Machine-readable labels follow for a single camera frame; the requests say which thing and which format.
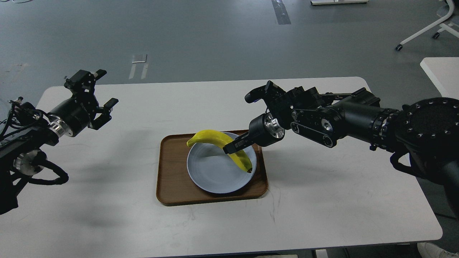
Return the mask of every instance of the bolt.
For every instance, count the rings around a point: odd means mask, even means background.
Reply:
[[[294,123],[294,124],[291,125],[291,129],[292,129],[295,133],[297,133],[297,132],[299,131],[299,130],[298,130],[298,125],[297,125],[296,123]]]

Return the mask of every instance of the black tape strip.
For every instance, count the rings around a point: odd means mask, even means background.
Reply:
[[[284,2],[282,0],[271,0],[271,2],[276,13],[277,23],[279,25],[291,24]]]

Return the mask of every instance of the shoe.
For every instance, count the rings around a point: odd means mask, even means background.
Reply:
[[[459,258],[458,252],[446,252],[431,243],[418,243],[418,251],[422,258]]]

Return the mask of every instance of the white chair leg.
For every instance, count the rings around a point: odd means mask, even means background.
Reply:
[[[448,31],[449,33],[453,34],[454,36],[456,36],[456,38],[459,38],[459,32],[457,32],[456,30],[454,30],[453,28],[449,27],[448,25],[442,23],[440,24],[440,27],[442,27],[444,30]]]
[[[449,26],[449,27],[452,27],[452,26],[454,26],[454,24],[450,23],[450,24],[448,24],[448,26]],[[440,33],[440,32],[442,32],[442,31],[444,31],[444,30],[445,30],[445,29],[441,28],[441,29],[437,30],[437,33]]]
[[[439,25],[440,23],[443,23],[444,21],[448,20],[451,17],[451,15],[453,14],[453,12],[454,12],[454,3],[453,3],[453,0],[447,0],[447,3],[449,5],[448,14],[446,14],[445,16],[441,17],[440,19],[436,20],[434,23],[432,23],[431,25],[425,27],[424,29],[422,29],[422,30],[416,32],[415,34],[411,35],[410,37],[408,37],[404,41],[400,42],[400,45],[406,44],[410,40],[412,40],[412,39],[416,38],[417,36],[423,34],[424,32],[428,31],[429,29],[431,29],[431,28]]]

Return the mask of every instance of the white desk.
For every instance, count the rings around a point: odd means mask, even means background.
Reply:
[[[416,179],[390,153],[347,137],[329,149],[288,131],[263,149],[269,191],[247,201],[166,207],[155,196],[163,137],[247,129],[265,110],[244,102],[267,80],[98,85],[113,119],[42,149],[69,182],[27,185],[0,216],[2,257],[161,257],[359,246],[438,239],[442,229]],[[366,87],[358,77],[279,79],[320,93]],[[48,89],[38,108],[70,96]]]
[[[459,98],[459,57],[426,57],[420,65],[443,97]]]

